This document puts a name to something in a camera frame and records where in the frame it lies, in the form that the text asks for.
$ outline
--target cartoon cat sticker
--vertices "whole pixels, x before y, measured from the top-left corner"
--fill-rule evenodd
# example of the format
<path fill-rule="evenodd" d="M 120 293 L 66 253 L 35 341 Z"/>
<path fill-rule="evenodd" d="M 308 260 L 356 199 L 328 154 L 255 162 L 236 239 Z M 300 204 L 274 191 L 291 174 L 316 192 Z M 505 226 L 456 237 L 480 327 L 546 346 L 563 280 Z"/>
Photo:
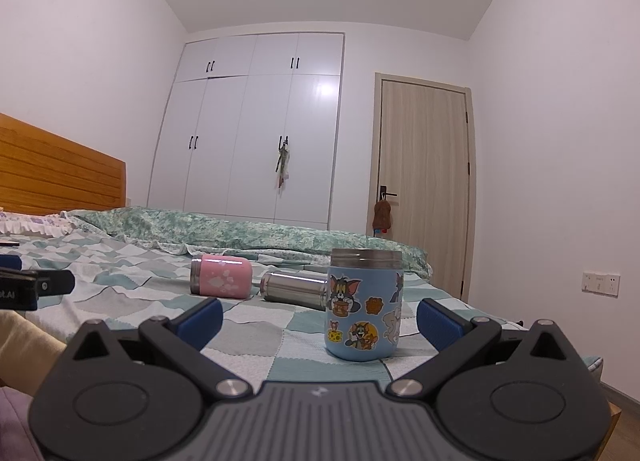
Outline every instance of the cartoon cat sticker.
<path fill-rule="evenodd" d="M 358 285 L 362 282 L 355 279 L 341 277 L 336 279 L 333 275 L 329 278 L 331 292 L 327 300 L 327 309 L 335 316 L 348 316 L 360 309 L 360 303 L 353 297 Z"/>
<path fill-rule="evenodd" d="M 401 311 L 399 307 L 396 307 L 395 310 L 386 313 L 382 317 L 382 322 L 384 322 L 386 326 L 386 331 L 382 333 L 382 336 L 386 337 L 392 344 L 398 343 L 400 336 L 400 318 Z"/>
<path fill-rule="evenodd" d="M 404 286 L 404 278 L 399 273 L 396 273 L 396 291 L 391 296 L 391 300 L 389 300 L 389 302 L 398 302 L 403 286 Z"/>
<path fill-rule="evenodd" d="M 349 339 L 344 343 L 362 351 L 370 351 L 376 347 L 378 330 L 370 322 L 356 322 L 349 329 Z"/>

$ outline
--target white wall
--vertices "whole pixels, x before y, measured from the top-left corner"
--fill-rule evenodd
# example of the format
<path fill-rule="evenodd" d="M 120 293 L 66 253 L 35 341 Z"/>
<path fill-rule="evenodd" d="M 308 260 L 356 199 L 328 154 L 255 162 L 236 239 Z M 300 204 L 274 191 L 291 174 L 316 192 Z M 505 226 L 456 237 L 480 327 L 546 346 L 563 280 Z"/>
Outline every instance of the white wall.
<path fill-rule="evenodd" d="M 0 112 L 127 162 L 146 204 L 186 32 L 164 0 L 0 0 Z"/>
<path fill-rule="evenodd" d="M 640 0 L 494 0 L 470 41 L 478 217 L 470 303 L 556 320 L 640 399 Z M 620 273 L 620 298 L 581 293 Z"/>
<path fill-rule="evenodd" d="M 375 73 L 468 86 L 467 43 L 404 28 L 354 22 L 278 22 L 191 34 L 188 41 L 271 32 L 346 34 L 331 228 L 365 232 Z"/>

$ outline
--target blue gripper pad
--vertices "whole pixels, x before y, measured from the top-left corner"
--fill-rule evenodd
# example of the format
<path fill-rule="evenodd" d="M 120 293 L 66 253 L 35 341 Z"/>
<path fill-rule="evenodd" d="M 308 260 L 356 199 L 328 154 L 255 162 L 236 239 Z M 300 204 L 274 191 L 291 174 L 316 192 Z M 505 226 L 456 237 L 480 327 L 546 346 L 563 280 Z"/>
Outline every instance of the blue gripper pad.
<path fill-rule="evenodd" d="M 22 269 L 22 260 L 19 255 L 0 255 L 0 267 Z"/>
<path fill-rule="evenodd" d="M 171 321 L 174 334 L 200 351 L 222 329 L 222 303 L 207 298 Z"/>
<path fill-rule="evenodd" d="M 446 349 L 473 329 L 468 320 L 431 298 L 423 298 L 418 304 L 416 322 L 420 334 L 438 351 Z"/>

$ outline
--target wooden floor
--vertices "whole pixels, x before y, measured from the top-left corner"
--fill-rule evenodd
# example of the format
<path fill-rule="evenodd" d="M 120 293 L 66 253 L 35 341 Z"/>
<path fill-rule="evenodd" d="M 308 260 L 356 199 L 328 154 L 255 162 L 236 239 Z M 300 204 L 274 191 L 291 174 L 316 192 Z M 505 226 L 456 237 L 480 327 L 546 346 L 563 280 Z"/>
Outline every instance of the wooden floor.
<path fill-rule="evenodd" d="M 599 461 L 638 461 L 640 460 L 640 412 L 637 404 L 616 397 L 605 390 L 607 399 L 622 409 L 618 424 L 613 431 L 607 447 Z"/>

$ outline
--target green floral duvet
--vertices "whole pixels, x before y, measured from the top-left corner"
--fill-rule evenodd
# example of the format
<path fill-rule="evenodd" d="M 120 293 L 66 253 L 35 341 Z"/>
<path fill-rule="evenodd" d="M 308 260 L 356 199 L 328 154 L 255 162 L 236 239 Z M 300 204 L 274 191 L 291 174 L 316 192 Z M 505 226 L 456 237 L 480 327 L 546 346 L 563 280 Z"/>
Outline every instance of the green floral duvet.
<path fill-rule="evenodd" d="M 328 265 L 333 248 L 375 248 L 402 251 L 405 271 L 416 273 L 423 279 L 429 279 L 431 275 L 426 253 L 420 248 L 350 232 L 230 222 L 201 214 L 142 207 L 106 212 L 73 210 L 63 214 L 78 228 L 175 255 L 206 252 L 236 255 L 280 266 Z"/>

